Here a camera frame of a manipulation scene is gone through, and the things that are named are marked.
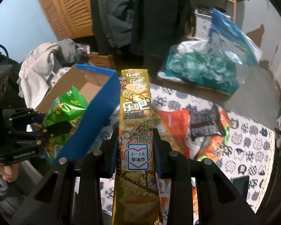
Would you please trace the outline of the left hand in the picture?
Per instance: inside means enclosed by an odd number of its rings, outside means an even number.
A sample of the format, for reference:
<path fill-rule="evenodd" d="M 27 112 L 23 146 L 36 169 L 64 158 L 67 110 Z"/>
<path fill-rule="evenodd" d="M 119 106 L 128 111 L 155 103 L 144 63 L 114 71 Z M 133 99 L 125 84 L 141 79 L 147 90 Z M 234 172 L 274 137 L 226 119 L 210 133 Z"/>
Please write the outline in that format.
<path fill-rule="evenodd" d="M 19 164 L 15 163 L 10 166 L 0 164 L 0 177 L 7 182 L 14 182 L 19 175 Z"/>

